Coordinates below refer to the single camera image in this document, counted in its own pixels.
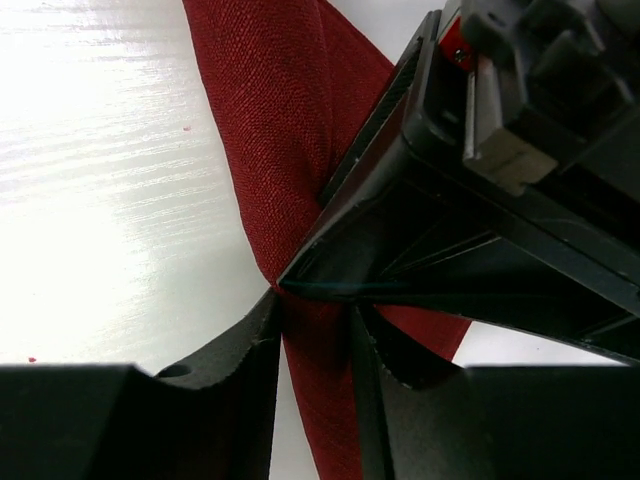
white surface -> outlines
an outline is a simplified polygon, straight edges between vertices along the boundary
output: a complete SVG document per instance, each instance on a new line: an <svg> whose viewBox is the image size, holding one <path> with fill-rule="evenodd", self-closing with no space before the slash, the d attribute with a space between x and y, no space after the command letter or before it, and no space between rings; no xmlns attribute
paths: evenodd
<svg viewBox="0 0 640 480"><path fill-rule="evenodd" d="M333 2L395 60L444 1ZM179 0L0 0L0 362L155 372L266 288ZM585 362L474 325L461 364ZM315 479L284 363L272 478Z"/></svg>

black plastic part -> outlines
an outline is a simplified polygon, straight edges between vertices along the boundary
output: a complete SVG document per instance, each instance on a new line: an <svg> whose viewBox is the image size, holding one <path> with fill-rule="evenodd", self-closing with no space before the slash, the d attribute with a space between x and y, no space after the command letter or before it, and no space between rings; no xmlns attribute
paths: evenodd
<svg viewBox="0 0 640 480"><path fill-rule="evenodd" d="M638 368L461 369L367 306L351 332L365 478L640 476Z"/></svg>
<svg viewBox="0 0 640 480"><path fill-rule="evenodd" d="M0 368L0 478L267 480L280 315L271 292L161 380L132 366Z"/></svg>
<svg viewBox="0 0 640 480"><path fill-rule="evenodd" d="M630 40L640 35L640 3L635 0L597 0L611 22Z"/></svg>
<svg viewBox="0 0 640 480"><path fill-rule="evenodd" d="M636 116L640 58L595 0L464 0L461 32L499 67L513 133L557 160L615 148Z"/></svg>
<svg viewBox="0 0 640 480"><path fill-rule="evenodd" d="M537 2L500 3L517 4L509 7L520 15L514 18L525 3L527 14L544 10ZM573 10L558 8L563 21L574 18ZM420 27L413 83L358 155L280 285L326 301L420 306L640 360L640 341L628 336L639 328L640 205L586 164L520 197L467 169L467 76L440 52L438 20L432 12ZM640 138L628 129L626 135ZM620 162L635 165L631 147L621 153Z"/></svg>

red cloth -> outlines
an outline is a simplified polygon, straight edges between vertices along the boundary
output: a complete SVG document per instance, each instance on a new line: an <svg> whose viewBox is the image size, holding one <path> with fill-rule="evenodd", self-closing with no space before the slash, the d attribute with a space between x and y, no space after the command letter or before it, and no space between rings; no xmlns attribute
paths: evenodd
<svg viewBox="0 0 640 480"><path fill-rule="evenodd" d="M391 65L323 0L184 5L244 228L273 285L320 214L316 198L371 111ZM285 305L287 358L320 476L359 479L341 308L288 295ZM468 326L418 309L384 310L447 358Z"/></svg>

